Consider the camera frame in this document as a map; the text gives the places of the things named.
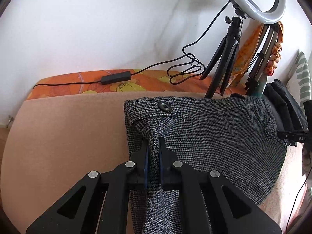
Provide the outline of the grey tweed shorts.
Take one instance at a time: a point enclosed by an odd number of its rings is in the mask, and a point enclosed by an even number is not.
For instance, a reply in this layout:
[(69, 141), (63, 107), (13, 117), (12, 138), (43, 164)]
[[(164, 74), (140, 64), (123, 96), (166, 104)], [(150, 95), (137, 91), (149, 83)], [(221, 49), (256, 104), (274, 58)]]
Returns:
[(257, 97), (155, 97), (124, 103), (129, 152), (149, 142), (148, 190), (130, 194), (135, 233), (182, 233), (179, 195), (160, 185), (159, 138), (195, 170), (217, 170), (255, 204), (271, 193), (287, 146), (270, 103)]

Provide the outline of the folded black garment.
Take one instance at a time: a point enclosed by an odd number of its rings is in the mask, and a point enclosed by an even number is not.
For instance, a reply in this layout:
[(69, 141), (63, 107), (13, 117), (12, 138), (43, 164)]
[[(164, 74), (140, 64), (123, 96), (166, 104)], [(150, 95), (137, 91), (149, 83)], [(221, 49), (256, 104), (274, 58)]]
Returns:
[(308, 130), (305, 112), (301, 110), (285, 84), (278, 79), (265, 86), (263, 96), (269, 102), (270, 114), (273, 116), (265, 128), (267, 137), (276, 137), (288, 145), (295, 144), (296, 142), (291, 143), (287, 139), (280, 139), (278, 132)]

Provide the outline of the green white patterned pillow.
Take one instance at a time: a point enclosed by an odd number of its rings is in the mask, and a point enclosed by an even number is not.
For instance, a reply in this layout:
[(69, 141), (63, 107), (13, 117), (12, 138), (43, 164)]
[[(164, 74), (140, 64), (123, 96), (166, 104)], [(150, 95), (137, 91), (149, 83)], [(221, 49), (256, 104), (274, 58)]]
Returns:
[(305, 54), (298, 52), (298, 56), (293, 63), (288, 74), (287, 89), (304, 111), (304, 102), (311, 100), (311, 77), (310, 69)]

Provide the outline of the orange patterned scarf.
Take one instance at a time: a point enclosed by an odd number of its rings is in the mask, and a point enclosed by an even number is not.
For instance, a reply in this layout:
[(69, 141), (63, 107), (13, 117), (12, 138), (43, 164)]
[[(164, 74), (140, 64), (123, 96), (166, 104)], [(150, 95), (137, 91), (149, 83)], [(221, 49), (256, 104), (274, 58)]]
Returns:
[(229, 86), (236, 87), (245, 74), (249, 75), (246, 88), (260, 81), (262, 75), (274, 74), (281, 59), (284, 26), (259, 24), (240, 48), (229, 79)]

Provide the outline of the black small tripod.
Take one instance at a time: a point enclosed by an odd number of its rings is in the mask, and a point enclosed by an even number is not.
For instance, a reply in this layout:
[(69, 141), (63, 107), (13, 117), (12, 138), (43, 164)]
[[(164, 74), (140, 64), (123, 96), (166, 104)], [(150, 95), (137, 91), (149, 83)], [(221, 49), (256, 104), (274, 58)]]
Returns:
[(226, 16), (225, 22), (229, 24), (227, 34), (222, 39), (210, 63), (199, 79), (204, 80), (212, 71), (217, 61), (219, 61), (205, 98), (212, 98), (217, 88), (220, 90), (220, 95), (224, 94), (238, 55), (243, 20), (237, 16), (232, 17), (232, 19)]

